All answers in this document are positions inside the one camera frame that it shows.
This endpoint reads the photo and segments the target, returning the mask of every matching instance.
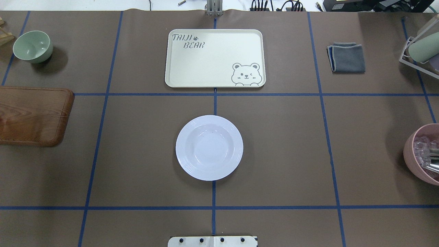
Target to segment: blue grid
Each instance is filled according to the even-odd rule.
[[[30,15],[30,11],[27,12],[25,21],[23,23],[23,27],[21,29],[20,35],[23,34],[26,23],[28,21]],[[83,207],[75,207],[75,206],[0,206],[0,210],[76,210],[76,211],[84,211],[83,213],[83,220],[81,224],[81,231],[78,241],[78,247],[82,245],[83,240],[83,234],[85,230],[85,224],[86,224],[86,218],[88,211],[117,211],[117,210],[131,210],[131,211],[171,211],[171,210],[209,210],[212,211],[212,235],[215,235],[216,233],[216,210],[337,210],[338,212],[338,219],[339,219],[339,227],[340,227],[340,234],[342,239],[343,247],[346,247],[345,242],[345,234],[343,229],[343,220],[342,220],[342,212],[343,209],[400,209],[400,208],[439,208],[438,204],[428,205],[428,204],[418,204],[418,205],[340,205],[340,200],[338,196],[338,189],[337,189],[337,179],[335,174],[335,168],[334,168],[334,161],[332,157],[332,150],[331,150],[331,141],[330,141],[330,135],[329,130],[327,126],[327,120],[326,120],[326,112],[324,107],[324,97],[327,96],[370,96],[370,97],[379,97],[379,96],[424,96],[426,103],[428,105],[428,109],[430,111],[432,121],[436,123],[435,116],[432,111],[432,107],[430,105],[429,97],[439,96],[439,94],[428,94],[426,92],[424,83],[422,81],[422,77],[417,71],[417,75],[423,90],[422,94],[392,94],[392,93],[385,93],[385,94],[373,94],[373,93],[323,93],[321,89],[321,83],[320,83],[320,74],[317,64],[317,57],[316,57],[316,51],[315,51],[315,45],[314,45],[314,37],[313,37],[313,31],[312,31],[312,24],[311,24],[311,16],[309,12],[308,15],[308,24],[309,24],[309,34],[311,38],[311,45],[313,50],[313,59],[314,59],[314,66],[315,66],[315,72],[317,77],[317,84],[319,93],[218,93],[217,88],[214,88],[213,93],[110,93],[110,86],[111,86],[111,80],[112,80],[112,72],[115,62],[115,57],[117,53],[117,46],[119,41],[119,35],[120,35],[120,29],[122,25],[122,17],[123,17],[123,11],[120,12],[119,17],[119,25],[118,30],[116,34],[116,40],[113,50],[113,57],[112,57],[112,63],[110,67],[110,73],[108,76],[108,83],[107,83],[107,89],[105,93],[75,93],[76,96],[104,96],[104,105],[102,109],[102,115],[101,115],[101,122],[99,126],[99,132],[95,147],[95,154],[90,174],[90,181],[87,191],[87,197],[86,197],[86,203]],[[216,29],[217,19],[214,19],[213,22],[213,28]],[[405,27],[405,21],[402,19],[402,28],[404,30],[404,35],[407,39],[407,31]],[[8,72],[10,70],[11,64],[14,60],[14,55],[11,56],[6,73],[4,75],[2,86],[5,85]],[[322,110],[322,117],[324,122],[324,128],[325,128],[325,134],[326,134],[326,140],[327,140],[327,147],[328,147],[328,153],[330,156],[330,163],[331,163],[331,171],[332,171],[332,178],[333,178],[333,186],[334,186],[334,192],[335,192],[335,199],[336,199],[336,205],[322,205],[322,206],[217,206],[216,205],[216,181],[212,181],[212,206],[172,206],[172,207],[93,207],[89,206],[90,203],[90,195],[91,195],[91,189],[93,185],[93,178],[94,178],[94,172],[96,167],[96,161],[97,156],[99,152],[99,146],[100,146],[100,140],[101,140],[101,134],[102,134],[102,127],[104,124],[104,118],[105,118],[105,110],[107,107],[108,97],[109,96],[213,96],[213,114],[217,115],[217,97],[222,96],[315,96],[320,98],[320,105]]]

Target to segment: folded gray cloth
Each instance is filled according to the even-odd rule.
[[[333,72],[364,73],[363,47],[356,43],[336,43],[327,47],[329,62]]]

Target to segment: brown wooden cutting board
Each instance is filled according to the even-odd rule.
[[[0,87],[0,144],[59,144],[74,97],[62,88]]]

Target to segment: pink bowl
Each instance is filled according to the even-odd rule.
[[[436,179],[430,177],[416,161],[413,151],[413,142],[415,137],[421,136],[427,136],[430,140],[439,140],[439,123],[424,125],[408,138],[404,146],[404,160],[415,176],[432,185],[439,185],[439,181],[437,180],[439,175],[435,177]]]

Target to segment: bowl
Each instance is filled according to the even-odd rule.
[[[14,55],[26,62],[40,63],[52,55],[53,44],[47,33],[30,31],[21,35],[14,43]]]
[[[422,126],[415,131],[408,139],[404,146],[404,160],[410,171],[421,180],[432,185],[439,185],[439,181],[428,175],[416,161],[413,151],[413,142],[415,137],[427,136],[430,140],[439,140],[439,123],[431,123]]]

